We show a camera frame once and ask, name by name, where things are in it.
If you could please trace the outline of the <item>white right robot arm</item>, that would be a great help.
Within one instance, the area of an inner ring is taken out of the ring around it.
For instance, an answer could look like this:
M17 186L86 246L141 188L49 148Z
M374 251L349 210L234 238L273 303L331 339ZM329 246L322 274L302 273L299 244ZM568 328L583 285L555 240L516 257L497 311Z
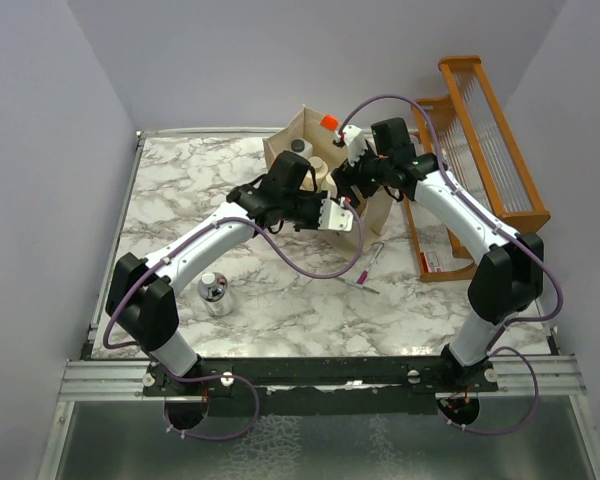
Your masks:
M467 290L470 313L443 349L441 383L461 391L476 376L507 320L525 311L543 291L539 261L544 244L535 233L521 234L470 196L433 153L417 154L401 118L377 122L372 136L348 125L333 143L346 149L332 176L341 194L357 200L378 189L402 197L433 214L458 238L476 270Z

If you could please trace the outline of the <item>cream floral canvas bag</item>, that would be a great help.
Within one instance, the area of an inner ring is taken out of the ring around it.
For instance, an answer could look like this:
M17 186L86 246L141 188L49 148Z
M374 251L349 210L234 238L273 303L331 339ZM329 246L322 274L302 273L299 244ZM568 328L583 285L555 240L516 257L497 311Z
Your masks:
M325 182L335 184L331 178L331 172L339 167L347 157L345 147L339 148L333 144L338 125L339 121L335 117L304 106L285 128L263 139L267 168L271 168L278 154L285 150L291 151L290 142L293 139L303 138L313 144L313 156L321 157L328 165L329 173L322 184ZM364 252L368 251L371 245L379 241L386 232L385 224L392 204L393 200L382 189L370 198L360 200L356 211L363 225Z

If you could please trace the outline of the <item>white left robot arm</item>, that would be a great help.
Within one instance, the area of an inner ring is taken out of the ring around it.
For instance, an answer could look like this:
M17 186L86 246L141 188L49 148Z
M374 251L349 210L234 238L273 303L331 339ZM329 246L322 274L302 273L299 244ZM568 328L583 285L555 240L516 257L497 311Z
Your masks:
M186 395L200 385L200 357L179 332L177 296L233 248L256 236L270 240L274 227L298 230L350 228L350 212L327 191L301 185L310 170L303 157L285 151L256 180L233 188L201 224L170 245L115 264L105 311L108 327L120 326L166 369L166 382Z

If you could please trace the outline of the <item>white square bottle dark cap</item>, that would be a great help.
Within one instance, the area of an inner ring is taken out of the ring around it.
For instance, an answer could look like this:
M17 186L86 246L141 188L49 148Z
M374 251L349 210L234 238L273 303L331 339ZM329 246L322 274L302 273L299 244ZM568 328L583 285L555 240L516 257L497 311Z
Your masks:
M313 156L313 144L303 138L295 138L290 142L290 150L305 159Z

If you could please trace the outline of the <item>beige bottle beige cap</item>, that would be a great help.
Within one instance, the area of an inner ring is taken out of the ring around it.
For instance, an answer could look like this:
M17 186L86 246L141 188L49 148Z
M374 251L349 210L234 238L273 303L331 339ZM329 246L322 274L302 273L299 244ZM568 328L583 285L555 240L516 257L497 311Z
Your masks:
M329 173L328 165L319 156L310 157L309 163L311 167L305 175L301 189L310 192L319 191L322 182Z

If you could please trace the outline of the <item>silver chrome bottle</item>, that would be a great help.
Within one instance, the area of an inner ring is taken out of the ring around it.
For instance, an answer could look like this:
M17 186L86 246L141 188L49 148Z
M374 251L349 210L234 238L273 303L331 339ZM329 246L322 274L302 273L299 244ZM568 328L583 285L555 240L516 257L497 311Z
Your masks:
M205 272L201 275L198 294L211 316L223 317L233 310L234 300L229 281L219 272Z

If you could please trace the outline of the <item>green bottle white cap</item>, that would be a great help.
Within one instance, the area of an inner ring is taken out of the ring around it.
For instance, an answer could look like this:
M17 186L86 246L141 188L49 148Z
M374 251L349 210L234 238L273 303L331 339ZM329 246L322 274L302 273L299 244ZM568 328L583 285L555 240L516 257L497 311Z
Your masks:
M329 182L325 182L322 184L322 189L326 192L329 193L329 197L338 202L339 201L339 194L338 194L338 188L335 184L331 184Z

